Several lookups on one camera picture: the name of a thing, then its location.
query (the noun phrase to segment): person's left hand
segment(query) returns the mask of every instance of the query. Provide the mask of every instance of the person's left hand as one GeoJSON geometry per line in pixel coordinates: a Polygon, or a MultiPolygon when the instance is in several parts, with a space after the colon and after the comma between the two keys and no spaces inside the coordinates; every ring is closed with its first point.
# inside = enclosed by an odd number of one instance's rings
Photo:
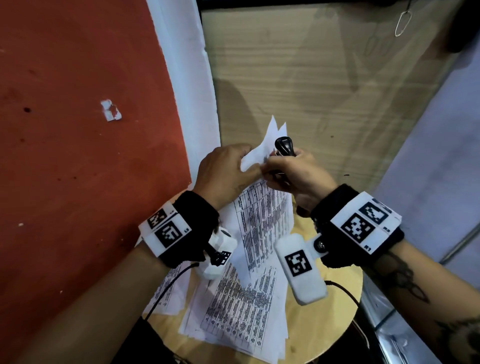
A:
{"type": "Polygon", "coordinates": [[[215,148],[200,163],[193,192],[217,211],[235,200],[245,188],[262,177],[259,164],[252,165],[245,172],[240,170],[241,159],[251,150],[250,144],[215,148]]]}

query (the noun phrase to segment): white plastic sensor case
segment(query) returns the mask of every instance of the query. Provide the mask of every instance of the white plastic sensor case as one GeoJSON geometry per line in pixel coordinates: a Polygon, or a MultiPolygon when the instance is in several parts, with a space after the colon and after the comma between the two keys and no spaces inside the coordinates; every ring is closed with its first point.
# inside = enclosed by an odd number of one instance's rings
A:
{"type": "Polygon", "coordinates": [[[200,277],[211,280],[223,274],[225,266],[230,261],[230,257],[237,247],[237,240],[232,238],[225,228],[220,227],[216,234],[212,233],[208,243],[223,255],[222,263],[219,266],[212,265],[210,257],[207,255],[205,261],[200,262],[200,265],[195,269],[200,277]]]}
{"type": "Polygon", "coordinates": [[[300,234],[286,235],[275,243],[275,252],[287,276],[297,303],[304,306],[328,295],[327,286],[315,264],[317,258],[328,254],[319,253],[313,247],[317,234],[307,242],[300,234]]]}

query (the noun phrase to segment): hand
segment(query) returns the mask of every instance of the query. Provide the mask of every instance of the hand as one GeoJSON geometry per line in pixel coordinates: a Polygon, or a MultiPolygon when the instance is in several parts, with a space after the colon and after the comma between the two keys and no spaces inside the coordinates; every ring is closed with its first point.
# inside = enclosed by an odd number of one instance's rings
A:
{"type": "Polygon", "coordinates": [[[261,166],[267,186],[294,195],[297,205],[312,211],[320,200],[338,187],[333,177],[317,164],[312,153],[294,148],[296,157],[270,157],[261,166]],[[271,171],[286,174],[291,186],[275,179],[271,171]]]}
{"type": "Polygon", "coordinates": [[[250,184],[262,177],[259,164],[245,172],[240,170],[241,159],[252,150],[249,144],[219,146],[200,163],[193,191],[217,211],[235,200],[250,184]]]}

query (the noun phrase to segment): metal hook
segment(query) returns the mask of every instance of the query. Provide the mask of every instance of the metal hook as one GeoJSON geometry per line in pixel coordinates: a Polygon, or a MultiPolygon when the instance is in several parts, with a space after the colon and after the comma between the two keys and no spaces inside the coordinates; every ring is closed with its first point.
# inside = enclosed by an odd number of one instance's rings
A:
{"type": "Polygon", "coordinates": [[[412,20],[412,12],[410,10],[406,10],[404,12],[402,12],[400,14],[400,17],[398,18],[398,22],[396,24],[396,27],[395,27],[395,36],[401,36],[403,34],[403,32],[405,32],[405,29],[407,28],[408,24],[410,23],[410,20],[412,20]],[[400,31],[400,33],[398,32],[398,26],[400,25],[400,22],[402,21],[402,18],[404,15],[408,15],[408,20],[407,20],[407,23],[405,24],[405,26],[403,27],[403,29],[400,31]]]}

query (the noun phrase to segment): tattoo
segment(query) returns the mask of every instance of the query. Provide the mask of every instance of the tattoo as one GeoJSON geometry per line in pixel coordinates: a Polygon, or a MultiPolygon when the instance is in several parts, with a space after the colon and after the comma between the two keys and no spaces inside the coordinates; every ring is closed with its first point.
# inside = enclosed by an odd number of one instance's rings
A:
{"type": "Polygon", "coordinates": [[[376,278],[380,282],[381,287],[384,290],[394,287],[404,288],[419,300],[425,303],[430,303],[430,299],[427,297],[425,292],[413,282],[413,270],[410,269],[408,264],[392,252],[386,252],[384,259],[388,259],[387,257],[390,257],[394,260],[396,268],[392,272],[385,275],[381,275],[375,271],[376,278]]]}
{"type": "Polygon", "coordinates": [[[438,345],[445,350],[446,363],[480,363],[480,315],[449,324],[436,321],[436,324],[440,327],[438,345]]]}

